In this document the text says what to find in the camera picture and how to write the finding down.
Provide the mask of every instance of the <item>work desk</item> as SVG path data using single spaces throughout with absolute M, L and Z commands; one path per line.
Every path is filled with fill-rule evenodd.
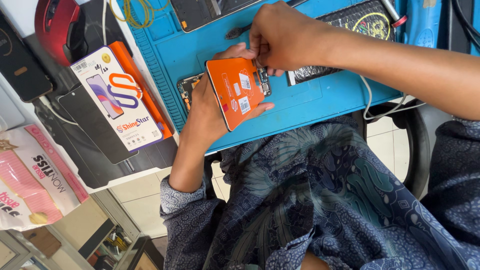
M 160 8 L 166 2 L 167 0 L 151 1 L 154 8 Z M 225 33 L 233 27 L 248 25 L 262 4 L 274 2 L 276 0 L 261 1 L 189 33 L 181 30 L 171 6 L 156 13 L 155 21 L 150 27 L 130 28 L 178 131 L 185 124 L 187 114 L 176 87 L 177 82 L 204 72 L 204 62 L 215 53 L 242 41 L 248 43 L 248 32 L 233 40 L 225 40 Z M 297 9 L 310 17 L 318 17 L 356 2 L 310 0 Z M 140 4 L 137 1 L 131 3 L 138 20 L 143 21 L 144 13 Z M 123 1 L 118 0 L 118 5 L 123 6 Z M 361 48 L 358 48 L 358 53 L 362 53 Z M 368 92 L 362 80 L 349 71 L 290 87 L 285 75 L 270 77 L 270 83 L 272 95 L 265 98 L 265 101 L 275 103 L 275 108 L 223 136 L 210 147 L 209 152 L 360 110 L 368 102 Z M 400 92 L 392 88 L 373 81 L 369 83 L 373 91 L 372 105 L 401 96 Z

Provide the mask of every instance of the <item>person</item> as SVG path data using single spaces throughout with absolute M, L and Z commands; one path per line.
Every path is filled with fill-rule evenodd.
M 223 150 L 230 199 L 207 199 L 204 154 L 227 129 L 204 76 L 161 181 L 166 269 L 479 269 L 479 58 L 333 27 L 282 1 L 259 9 L 249 49 L 215 55 L 233 57 L 277 76 L 307 65 L 350 70 L 455 118 L 436 131 L 421 203 L 347 115 Z

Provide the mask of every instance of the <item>phone screen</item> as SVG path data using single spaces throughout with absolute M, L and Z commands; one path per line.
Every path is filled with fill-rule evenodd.
M 97 74 L 88 78 L 87 83 L 112 119 L 123 115 L 123 110 L 118 101 L 108 92 L 107 85 L 100 75 Z

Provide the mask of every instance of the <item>blue patterned shirt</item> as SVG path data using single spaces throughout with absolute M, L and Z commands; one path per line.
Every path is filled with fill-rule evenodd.
M 166 269 L 480 269 L 480 122 L 441 125 L 420 203 L 341 116 L 222 152 L 230 199 L 161 182 Z

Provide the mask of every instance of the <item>yellow wire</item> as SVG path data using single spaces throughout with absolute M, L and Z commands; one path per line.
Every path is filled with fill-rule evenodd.
M 112 13 L 115 16 L 115 18 L 117 18 L 122 22 L 128 22 L 131 26 L 137 29 L 151 26 L 153 23 L 153 20 L 155 19 L 155 11 L 164 10 L 170 4 L 170 0 L 167 0 L 167 3 L 165 4 L 165 6 L 163 6 L 161 9 L 154 9 L 152 7 L 152 4 L 150 4 L 148 0 L 138 0 L 142 5 L 142 8 L 144 9 L 144 13 L 145 13 L 145 21 L 142 24 L 139 24 L 134 20 L 132 16 L 132 11 L 130 10 L 131 8 L 130 1 L 131 0 L 123 0 L 123 12 L 125 13 L 125 19 L 121 19 L 115 14 L 112 8 L 112 0 L 110 0 L 110 10 L 112 10 Z

